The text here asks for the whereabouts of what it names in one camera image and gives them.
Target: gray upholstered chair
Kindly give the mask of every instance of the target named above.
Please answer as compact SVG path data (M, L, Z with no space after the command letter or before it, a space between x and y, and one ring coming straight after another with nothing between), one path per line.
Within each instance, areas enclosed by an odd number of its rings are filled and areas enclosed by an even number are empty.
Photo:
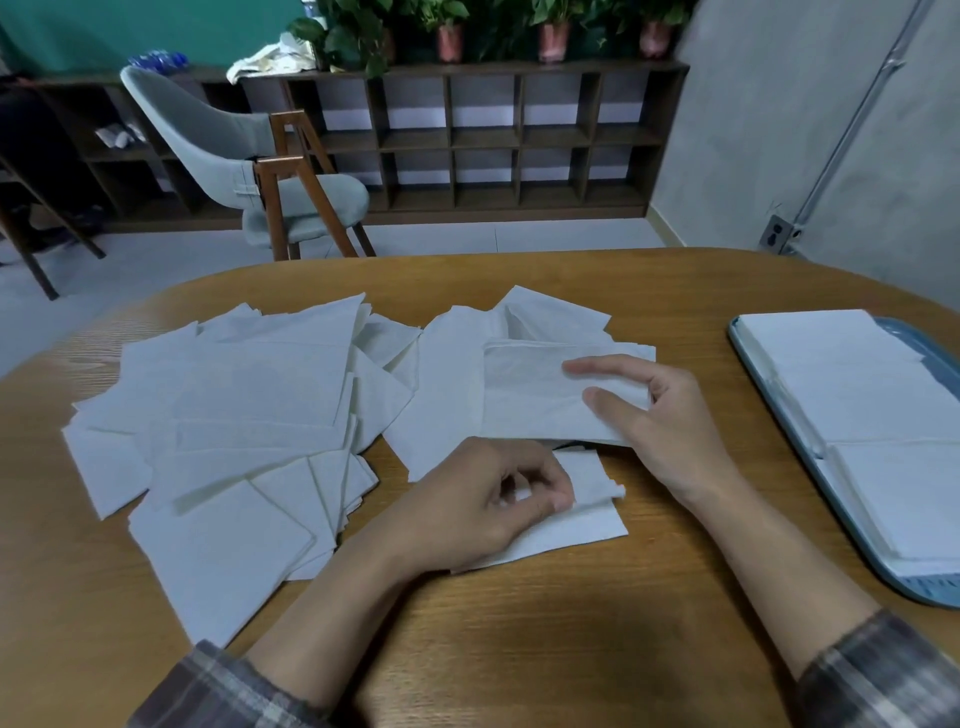
M301 242L330 235L344 257L356 257L346 230L353 227L364 253L376 255L360 224L367 188L335 174L306 113L229 113L152 71L128 66L120 78L201 189L243 210L251 245L271 246L274 260L285 260L300 257ZM314 175L308 153L287 153L288 125L317 154L324 174Z

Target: plaid shirt sleeve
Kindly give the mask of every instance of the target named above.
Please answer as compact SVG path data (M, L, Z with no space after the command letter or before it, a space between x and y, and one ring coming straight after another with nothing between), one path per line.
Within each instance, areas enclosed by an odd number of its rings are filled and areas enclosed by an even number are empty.
M329 728L246 660L201 642L170 670L127 728Z
M886 610L814 660L798 696L810 728L960 726L960 669Z

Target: gray wall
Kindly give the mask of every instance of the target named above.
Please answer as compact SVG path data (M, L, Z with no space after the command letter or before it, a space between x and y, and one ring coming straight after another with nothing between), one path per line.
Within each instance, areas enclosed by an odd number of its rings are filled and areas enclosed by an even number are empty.
M960 310L960 3L937 0L811 218L810 259Z
M653 199L687 245L753 248L773 212L793 218L912 7L701 0Z

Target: wood grain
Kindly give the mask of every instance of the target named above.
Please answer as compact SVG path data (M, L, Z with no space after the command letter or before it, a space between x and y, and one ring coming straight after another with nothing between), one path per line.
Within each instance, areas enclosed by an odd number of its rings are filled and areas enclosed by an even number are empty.
M907 602L864 566L744 373L725 334L755 311L865 307L960 353L960 319L888 286L796 259L720 250L283 262L172 288L0 381L0 705L5 726L119 726L188 649L126 513L97 522L59 434L70 402L111 385L125 341L248 302L297 311L365 291L425 325L488 308L515 283L613 315L623 341L693 370L758 488L884 604L954 658L960 614ZM406 488L382 480L350 533ZM377 645L353 697L373 726L786 726L783 669L716 550L625 449L605 449L630 536L427 580ZM242 654L302 586L284 586L231 646Z

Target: white tile floor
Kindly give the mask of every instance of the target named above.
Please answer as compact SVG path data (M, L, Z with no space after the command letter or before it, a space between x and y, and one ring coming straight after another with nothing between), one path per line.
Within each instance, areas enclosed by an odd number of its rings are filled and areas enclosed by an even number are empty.
M659 248L643 219L565 220L367 227L378 255ZM113 308L187 280L266 263L270 251L248 246L240 231L101 235L107 257L79 245L40 256L60 298L47 301L12 246L0 242L0 376ZM339 255L329 238L304 244L305 258Z

